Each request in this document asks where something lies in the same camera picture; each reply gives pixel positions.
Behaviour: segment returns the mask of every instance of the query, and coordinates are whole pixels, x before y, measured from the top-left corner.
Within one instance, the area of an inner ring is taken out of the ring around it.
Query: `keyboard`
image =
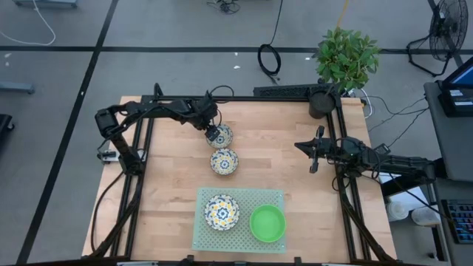
[[[449,222],[455,242],[473,244],[473,200],[443,199],[442,206],[445,215],[455,222]]]
[[[321,84],[302,84],[290,86],[264,86],[255,87],[253,95],[259,97],[294,97],[306,98],[309,95],[310,89],[329,88],[331,83]]]

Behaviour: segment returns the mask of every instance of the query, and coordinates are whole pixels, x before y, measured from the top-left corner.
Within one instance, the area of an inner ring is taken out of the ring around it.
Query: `electric fan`
[[[428,36],[407,44],[407,53],[411,64],[436,77],[445,73],[450,59],[460,50],[465,40],[466,29],[468,28],[468,8],[465,0],[441,0],[433,12]],[[429,39],[432,56],[445,62],[440,74],[433,73],[412,60],[411,46],[421,43],[418,46],[419,48],[427,39]]]

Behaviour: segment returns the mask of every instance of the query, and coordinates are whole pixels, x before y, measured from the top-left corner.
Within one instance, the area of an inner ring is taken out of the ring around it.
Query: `potted plant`
[[[310,97],[310,115],[316,118],[324,117],[335,108],[335,96],[343,95],[352,89],[361,89],[368,82],[368,72],[378,70],[378,54],[380,49],[376,41],[370,40],[361,32],[342,30],[337,27],[328,30],[323,42],[319,44],[320,63],[317,73],[325,83],[331,86],[322,91],[314,92]]]

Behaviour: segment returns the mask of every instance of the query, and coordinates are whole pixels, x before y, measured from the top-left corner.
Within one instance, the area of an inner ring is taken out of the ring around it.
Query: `green plant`
[[[325,40],[319,44],[317,61],[320,63],[317,73],[324,82],[332,81],[338,84],[338,91],[361,89],[368,82],[368,72],[378,70],[380,49],[375,46],[376,41],[370,40],[361,32],[342,30],[337,27],[334,31],[328,30]]]

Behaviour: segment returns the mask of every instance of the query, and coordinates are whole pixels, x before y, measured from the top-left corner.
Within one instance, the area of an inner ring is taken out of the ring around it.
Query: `gray floor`
[[[58,36],[54,45],[95,45],[110,2],[79,0],[77,10],[41,10]],[[225,16],[205,1],[120,0],[105,45],[257,47],[268,42],[279,1],[239,3],[242,9],[237,14]],[[275,46],[315,47],[326,29],[334,27],[343,3],[286,1]],[[350,2],[343,25],[369,33],[383,48],[404,48],[408,41],[427,34],[431,14],[427,1],[360,0]],[[25,41],[48,42],[50,37],[34,11],[7,0],[0,1],[0,30]],[[465,48],[473,48],[472,35],[467,35]],[[15,44],[0,36],[0,45]],[[0,81],[30,82],[37,89],[34,95],[0,94],[0,113],[13,115],[17,125],[0,159],[0,265],[16,261],[90,56],[90,52],[0,52]],[[315,83],[316,62],[307,61],[310,56],[281,54],[280,85]],[[442,67],[429,55],[416,56],[416,60],[431,68]],[[455,68],[452,62],[447,74]],[[365,89],[386,99],[397,111],[421,98],[423,84],[434,80],[409,65],[406,55],[382,55],[379,72]],[[102,52],[29,262],[77,259],[81,255],[102,170],[95,158],[101,137],[93,115],[97,109],[117,103],[122,95],[150,94],[154,82],[159,82],[167,95],[201,95],[220,84],[232,86],[236,95],[252,95],[255,86],[271,85],[261,73],[255,53]],[[368,128],[389,117],[379,100],[372,99],[372,104],[375,112],[367,119]],[[425,106],[422,102],[412,110]],[[374,129],[370,132],[372,145],[389,144],[413,118],[396,117]],[[392,151],[430,159],[440,156],[428,112]],[[426,258],[427,252],[434,251],[428,228],[406,220],[392,223],[392,231],[400,259],[444,265]]]

